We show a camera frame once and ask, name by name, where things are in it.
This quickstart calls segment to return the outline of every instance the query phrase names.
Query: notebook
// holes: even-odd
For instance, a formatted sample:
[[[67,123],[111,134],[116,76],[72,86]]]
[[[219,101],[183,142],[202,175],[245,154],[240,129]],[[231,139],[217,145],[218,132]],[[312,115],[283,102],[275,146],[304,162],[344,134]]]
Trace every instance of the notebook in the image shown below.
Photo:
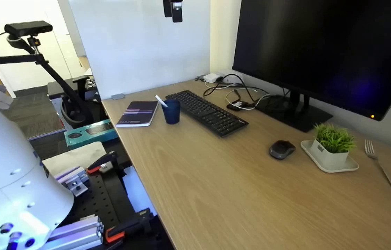
[[[151,125],[158,101],[133,101],[117,122],[117,128],[147,127]]]

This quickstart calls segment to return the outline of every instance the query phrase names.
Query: teal box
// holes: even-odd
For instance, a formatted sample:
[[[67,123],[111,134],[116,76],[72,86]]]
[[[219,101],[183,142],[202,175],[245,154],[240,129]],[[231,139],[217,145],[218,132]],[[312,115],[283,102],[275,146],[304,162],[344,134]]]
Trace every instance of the teal box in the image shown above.
[[[92,142],[105,142],[117,138],[117,133],[109,119],[64,132],[69,149],[76,149]]]

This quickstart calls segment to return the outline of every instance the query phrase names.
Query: wireless mouse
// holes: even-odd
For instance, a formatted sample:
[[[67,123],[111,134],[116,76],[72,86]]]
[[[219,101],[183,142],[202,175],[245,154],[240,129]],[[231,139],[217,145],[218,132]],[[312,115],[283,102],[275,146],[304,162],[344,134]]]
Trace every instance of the wireless mouse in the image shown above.
[[[291,155],[292,152],[296,150],[296,147],[294,147],[293,144],[291,144],[289,141],[276,141],[269,150],[269,153],[272,157],[283,160],[288,155]]]

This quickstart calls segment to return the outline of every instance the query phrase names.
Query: metal fork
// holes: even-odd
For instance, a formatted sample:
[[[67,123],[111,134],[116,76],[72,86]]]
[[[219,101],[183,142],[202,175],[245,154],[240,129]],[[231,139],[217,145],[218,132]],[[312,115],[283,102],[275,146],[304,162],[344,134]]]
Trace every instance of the metal fork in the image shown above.
[[[390,182],[391,185],[391,177],[389,173],[386,171],[386,169],[381,165],[381,163],[378,160],[378,156],[375,154],[375,149],[373,148],[373,143],[371,140],[365,140],[365,153],[369,158],[375,159],[378,165],[381,167],[382,171],[384,171],[385,176]]]

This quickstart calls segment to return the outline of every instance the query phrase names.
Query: computer monitor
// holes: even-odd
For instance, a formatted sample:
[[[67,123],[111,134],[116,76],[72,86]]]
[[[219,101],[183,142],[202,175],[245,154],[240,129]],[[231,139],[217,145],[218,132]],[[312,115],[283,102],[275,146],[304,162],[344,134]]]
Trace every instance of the computer monitor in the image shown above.
[[[256,108],[299,130],[332,117],[309,97],[382,120],[391,106],[391,1],[242,1],[232,68],[291,90],[291,102],[265,98]]]

